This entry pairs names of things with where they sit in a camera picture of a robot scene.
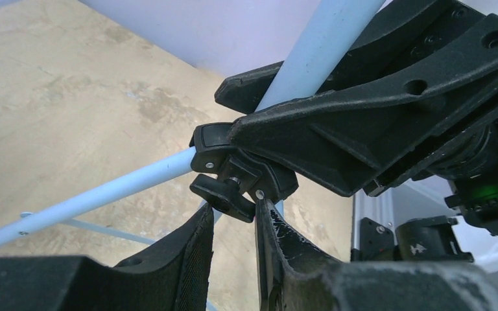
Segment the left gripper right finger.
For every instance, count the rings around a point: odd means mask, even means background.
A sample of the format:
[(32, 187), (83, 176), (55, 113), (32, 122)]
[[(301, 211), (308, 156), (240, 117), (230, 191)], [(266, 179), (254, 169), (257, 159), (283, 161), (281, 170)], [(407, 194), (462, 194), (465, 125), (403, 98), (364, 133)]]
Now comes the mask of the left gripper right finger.
[(498, 310), (498, 289), (459, 262), (342, 262), (268, 200), (255, 212), (261, 310)]

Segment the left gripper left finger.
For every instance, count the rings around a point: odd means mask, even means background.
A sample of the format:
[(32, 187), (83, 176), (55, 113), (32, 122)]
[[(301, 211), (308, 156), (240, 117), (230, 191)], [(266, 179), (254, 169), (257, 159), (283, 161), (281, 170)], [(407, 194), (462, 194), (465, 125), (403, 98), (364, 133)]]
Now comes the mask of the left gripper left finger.
[(114, 267), (87, 256), (0, 257), (0, 310), (204, 310), (213, 211)]

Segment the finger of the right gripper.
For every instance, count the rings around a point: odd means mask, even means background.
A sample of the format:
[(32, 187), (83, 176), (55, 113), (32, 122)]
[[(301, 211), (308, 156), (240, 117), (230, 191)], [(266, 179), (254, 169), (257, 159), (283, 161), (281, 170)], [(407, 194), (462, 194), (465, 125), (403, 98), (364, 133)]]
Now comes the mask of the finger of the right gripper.
[(235, 121), (228, 138), (341, 196), (378, 195), (415, 176), (470, 178), (498, 164), (498, 16), (441, 47), (408, 53), (365, 84)]
[(214, 94), (215, 102), (245, 115), (253, 113), (282, 65), (276, 62), (225, 78)]

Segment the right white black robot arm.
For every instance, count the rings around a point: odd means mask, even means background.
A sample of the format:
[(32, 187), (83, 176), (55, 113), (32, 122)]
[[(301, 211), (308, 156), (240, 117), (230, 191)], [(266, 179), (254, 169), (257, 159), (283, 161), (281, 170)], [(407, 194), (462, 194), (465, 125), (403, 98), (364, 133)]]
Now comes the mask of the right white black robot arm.
[(460, 1), (392, 1), (313, 96), (257, 111), (278, 63), (231, 76), (215, 100), (231, 143), (344, 197), (446, 179), (460, 220), (416, 213), (396, 236), (361, 213), (354, 257), (468, 260), (498, 270), (498, 15)]

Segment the light blue music stand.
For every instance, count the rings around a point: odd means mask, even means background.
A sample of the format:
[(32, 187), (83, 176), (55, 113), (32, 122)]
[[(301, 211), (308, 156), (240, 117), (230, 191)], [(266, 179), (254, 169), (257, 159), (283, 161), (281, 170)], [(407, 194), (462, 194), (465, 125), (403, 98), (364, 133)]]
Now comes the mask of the light blue music stand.
[[(322, 1), (258, 109), (314, 95), (381, 6), (381, 1)], [(0, 229), (0, 246), (187, 174), (195, 153), (188, 148), (9, 224)]]

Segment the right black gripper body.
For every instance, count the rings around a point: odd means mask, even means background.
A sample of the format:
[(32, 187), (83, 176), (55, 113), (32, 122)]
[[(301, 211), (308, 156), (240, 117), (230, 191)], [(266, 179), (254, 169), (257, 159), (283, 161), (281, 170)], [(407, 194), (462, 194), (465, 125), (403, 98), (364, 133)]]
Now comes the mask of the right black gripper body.
[(317, 182), (377, 194), (419, 174), (460, 174), (464, 128), (498, 103), (498, 15), (459, 1), (392, 1), (317, 95)]

